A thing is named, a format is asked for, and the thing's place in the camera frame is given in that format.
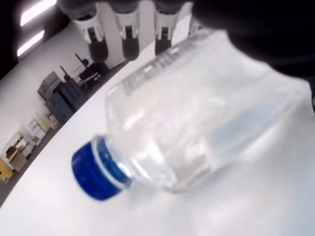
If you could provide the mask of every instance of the white wall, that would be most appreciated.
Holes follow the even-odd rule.
[[[112,68],[125,61],[122,41],[109,5],[102,3],[100,10],[109,51],[105,63]],[[180,19],[188,12],[189,6],[186,5]],[[155,39],[154,6],[151,2],[140,3],[140,22],[139,43],[143,50]],[[84,70],[75,53],[91,61],[83,36],[74,24],[70,24],[0,80],[0,150],[16,131],[27,128],[34,112],[48,112],[37,94],[37,89],[48,74],[55,71],[63,79],[60,66],[73,77]]]

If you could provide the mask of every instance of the dark background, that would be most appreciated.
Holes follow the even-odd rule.
[[[5,3],[8,8],[1,8],[2,65],[0,66],[0,79],[19,61],[24,60],[42,43],[62,31],[69,24],[70,20],[55,5],[21,27],[20,21],[22,13],[40,1],[41,0],[10,0]],[[42,30],[45,30],[43,39],[34,44],[18,58],[18,48]]]

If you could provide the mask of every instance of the bottle neck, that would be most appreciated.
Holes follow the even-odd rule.
[[[112,158],[104,137],[95,137],[91,144],[95,162],[105,177],[119,189],[128,188],[132,180],[123,171],[124,166]]]

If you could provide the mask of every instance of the floor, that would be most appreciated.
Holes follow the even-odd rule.
[[[90,85],[86,89],[86,94],[88,98],[92,97],[94,93],[96,93],[110,78],[112,78],[118,71],[120,71],[128,62],[125,61],[114,68],[110,69],[110,71],[103,77],[101,77],[96,83]],[[36,146],[33,149],[33,152],[30,156],[28,156],[28,161],[26,165],[23,167],[21,172],[17,173],[15,172],[14,175],[11,177],[8,183],[4,183],[0,181],[0,207],[4,203],[5,199],[8,197],[16,183],[19,181],[19,179],[22,177],[24,172],[28,169],[28,167],[31,165],[31,163],[36,159],[36,157],[39,155],[39,153],[44,149],[44,147],[49,143],[49,141],[55,136],[55,134],[61,129],[59,127],[56,130],[49,130],[46,134],[46,136],[42,139],[42,142],[40,145]]]

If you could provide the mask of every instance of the office equipment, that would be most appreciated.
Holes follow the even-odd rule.
[[[55,72],[49,74],[38,89],[38,94],[45,100],[46,107],[62,123],[86,102],[87,97],[76,82],[65,72],[63,83]]]

